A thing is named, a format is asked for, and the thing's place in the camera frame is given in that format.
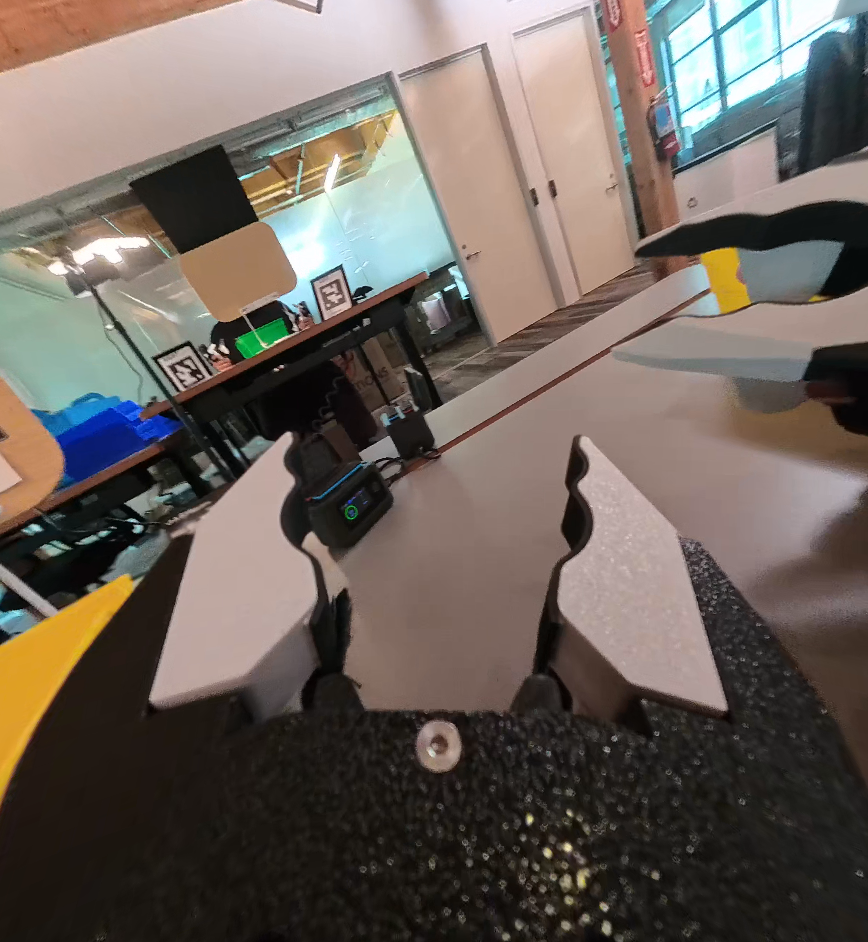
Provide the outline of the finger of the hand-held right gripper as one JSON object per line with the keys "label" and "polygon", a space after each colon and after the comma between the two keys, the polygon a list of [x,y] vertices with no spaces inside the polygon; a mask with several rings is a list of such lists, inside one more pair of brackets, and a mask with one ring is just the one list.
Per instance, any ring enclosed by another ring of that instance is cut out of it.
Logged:
{"label": "finger of the hand-held right gripper", "polygon": [[804,375],[813,352],[803,341],[729,333],[706,322],[668,322],[618,345],[613,356],[636,366],[721,376],[744,407],[775,414],[809,399]]}
{"label": "finger of the hand-held right gripper", "polygon": [[747,304],[804,303],[868,286],[868,155],[758,190],[638,243],[636,256],[736,253]]}

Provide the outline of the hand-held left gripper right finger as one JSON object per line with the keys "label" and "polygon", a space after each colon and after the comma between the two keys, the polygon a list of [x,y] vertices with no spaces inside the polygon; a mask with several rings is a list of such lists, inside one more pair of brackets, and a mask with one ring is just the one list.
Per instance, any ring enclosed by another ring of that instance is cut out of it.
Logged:
{"label": "hand-held left gripper right finger", "polygon": [[727,720],[682,540],[584,435],[572,439],[543,607],[543,673],[578,716],[643,728],[643,702]]}

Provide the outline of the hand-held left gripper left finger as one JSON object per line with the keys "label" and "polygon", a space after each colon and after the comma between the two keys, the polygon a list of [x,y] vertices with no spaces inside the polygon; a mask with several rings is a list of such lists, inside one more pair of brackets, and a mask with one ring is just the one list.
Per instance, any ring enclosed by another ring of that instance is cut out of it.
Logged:
{"label": "hand-held left gripper left finger", "polygon": [[341,674],[351,641],[344,574],[310,527],[287,433],[193,524],[149,703],[235,695],[256,721],[303,707]]}

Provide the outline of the yellow plastic bin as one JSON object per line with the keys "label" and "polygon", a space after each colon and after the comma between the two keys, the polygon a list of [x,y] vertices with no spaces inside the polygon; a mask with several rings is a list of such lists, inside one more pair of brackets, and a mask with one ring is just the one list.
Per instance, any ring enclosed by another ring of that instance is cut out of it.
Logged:
{"label": "yellow plastic bin", "polygon": [[134,587],[121,576],[0,645],[0,809],[54,697]]}

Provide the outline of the black portable power station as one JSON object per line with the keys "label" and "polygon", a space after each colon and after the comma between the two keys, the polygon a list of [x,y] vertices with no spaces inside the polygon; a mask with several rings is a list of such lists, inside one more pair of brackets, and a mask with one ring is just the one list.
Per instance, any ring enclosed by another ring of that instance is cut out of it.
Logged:
{"label": "black portable power station", "polygon": [[393,507],[388,480],[375,463],[342,465],[304,485],[310,528],[331,550],[354,547]]}

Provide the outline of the dark jacket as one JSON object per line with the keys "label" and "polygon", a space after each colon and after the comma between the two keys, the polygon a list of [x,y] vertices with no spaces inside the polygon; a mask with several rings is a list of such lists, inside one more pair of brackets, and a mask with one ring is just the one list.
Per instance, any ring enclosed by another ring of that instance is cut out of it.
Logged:
{"label": "dark jacket", "polygon": [[868,10],[849,33],[828,31],[811,47],[805,73],[795,173],[868,150]]}

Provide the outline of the stack of blue bins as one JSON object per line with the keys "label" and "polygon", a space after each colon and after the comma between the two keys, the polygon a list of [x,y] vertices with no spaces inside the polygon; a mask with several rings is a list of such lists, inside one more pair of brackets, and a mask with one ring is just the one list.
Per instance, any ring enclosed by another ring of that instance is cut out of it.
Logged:
{"label": "stack of blue bins", "polygon": [[175,419],[143,419],[130,399],[89,393],[55,412],[32,409],[58,442],[64,469],[57,488],[72,486],[168,438],[181,429]]}

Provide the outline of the black battery charger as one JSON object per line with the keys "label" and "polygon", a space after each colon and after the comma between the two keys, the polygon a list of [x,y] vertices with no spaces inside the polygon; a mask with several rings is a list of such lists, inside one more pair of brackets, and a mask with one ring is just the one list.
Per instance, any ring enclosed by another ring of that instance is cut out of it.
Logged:
{"label": "black battery charger", "polygon": [[437,452],[435,436],[428,426],[426,415],[417,409],[396,409],[382,416],[396,450],[404,462],[429,457]]}

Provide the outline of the printed marker tag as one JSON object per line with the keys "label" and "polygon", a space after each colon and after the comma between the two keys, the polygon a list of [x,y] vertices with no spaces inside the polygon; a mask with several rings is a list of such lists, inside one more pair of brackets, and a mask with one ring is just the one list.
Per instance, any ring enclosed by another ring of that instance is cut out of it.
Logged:
{"label": "printed marker tag", "polygon": [[203,355],[190,341],[153,356],[153,364],[168,382],[173,395],[192,390],[214,376]]}
{"label": "printed marker tag", "polygon": [[312,278],[310,287],[322,322],[351,310],[355,305],[343,265],[336,265]]}

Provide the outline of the white door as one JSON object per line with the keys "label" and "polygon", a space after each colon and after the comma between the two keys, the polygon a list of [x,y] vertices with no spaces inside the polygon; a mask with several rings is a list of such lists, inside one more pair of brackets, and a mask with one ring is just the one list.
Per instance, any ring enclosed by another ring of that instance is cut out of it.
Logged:
{"label": "white door", "polygon": [[582,296],[633,268],[616,126],[589,9],[513,36],[546,190]]}
{"label": "white door", "polygon": [[556,301],[487,48],[404,73],[398,88],[476,315],[497,345]]}

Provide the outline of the green plastic bin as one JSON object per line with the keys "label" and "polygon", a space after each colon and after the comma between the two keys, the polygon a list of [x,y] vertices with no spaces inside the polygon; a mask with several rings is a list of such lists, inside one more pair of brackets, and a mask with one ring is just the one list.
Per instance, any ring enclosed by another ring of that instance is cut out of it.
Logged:
{"label": "green plastic bin", "polygon": [[244,320],[248,329],[234,339],[233,348],[245,361],[259,357],[273,347],[277,347],[293,333],[289,322],[282,316],[257,327],[253,326],[247,317]]}

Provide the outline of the cardboard box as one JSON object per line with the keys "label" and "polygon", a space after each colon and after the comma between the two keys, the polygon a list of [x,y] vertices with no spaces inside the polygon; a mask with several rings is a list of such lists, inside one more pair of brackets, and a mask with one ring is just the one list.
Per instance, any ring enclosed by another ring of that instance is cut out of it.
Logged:
{"label": "cardboard box", "polygon": [[398,356],[390,354],[377,338],[364,342],[359,349],[361,352],[356,354],[357,378],[354,384],[370,409],[394,403],[407,394]]}

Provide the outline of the wooden top table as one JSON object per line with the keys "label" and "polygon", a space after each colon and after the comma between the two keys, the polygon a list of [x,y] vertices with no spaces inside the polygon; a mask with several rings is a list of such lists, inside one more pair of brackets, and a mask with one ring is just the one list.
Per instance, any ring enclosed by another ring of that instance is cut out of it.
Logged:
{"label": "wooden top table", "polygon": [[239,477],[238,465],[211,422],[239,408],[252,409],[258,434],[275,441],[287,431],[308,435],[323,429],[330,419],[343,427],[350,441],[369,446],[376,433],[374,418],[348,380],[336,358],[361,341],[395,330],[408,364],[428,384],[435,407],[442,405],[407,321],[407,305],[414,290],[428,279],[419,274],[382,291],[342,314],[291,334],[275,347],[242,359],[228,340],[233,364],[216,379],[200,384],[198,393],[178,394],[176,401],[217,449],[228,468],[226,479]]}

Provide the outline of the wooden post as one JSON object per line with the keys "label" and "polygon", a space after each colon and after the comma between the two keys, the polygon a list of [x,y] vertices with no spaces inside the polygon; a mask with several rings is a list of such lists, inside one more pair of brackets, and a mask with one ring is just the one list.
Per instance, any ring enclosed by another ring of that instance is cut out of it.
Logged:
{"label": "wooden post", "polygon": [[647,236],[679,220],[668,159],[651,131],[652,108],[664,103],[643,1],[602,1],[602,17]]}

